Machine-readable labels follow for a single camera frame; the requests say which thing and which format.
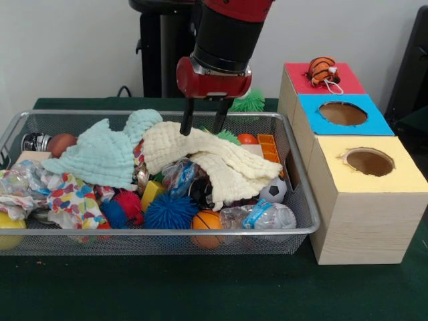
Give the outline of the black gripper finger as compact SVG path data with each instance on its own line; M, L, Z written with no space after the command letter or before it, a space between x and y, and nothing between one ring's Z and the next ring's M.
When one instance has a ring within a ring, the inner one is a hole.
M193 127L193 113L195 109L195 99L186 98L186 107L181 121L180 133L188 136Z
M230 109L230 107L232 107L232 105L233 105L232 98L223 99L219 101L219 107L213 123L213 134L218 134L221 132L228 110Z

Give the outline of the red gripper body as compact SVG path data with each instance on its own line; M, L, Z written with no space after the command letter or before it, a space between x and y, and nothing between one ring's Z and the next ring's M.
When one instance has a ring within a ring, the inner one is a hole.
M194 57L182 57L176 70L178 89L187 98L238 98L251 86L252 72L227 74L203 67Z

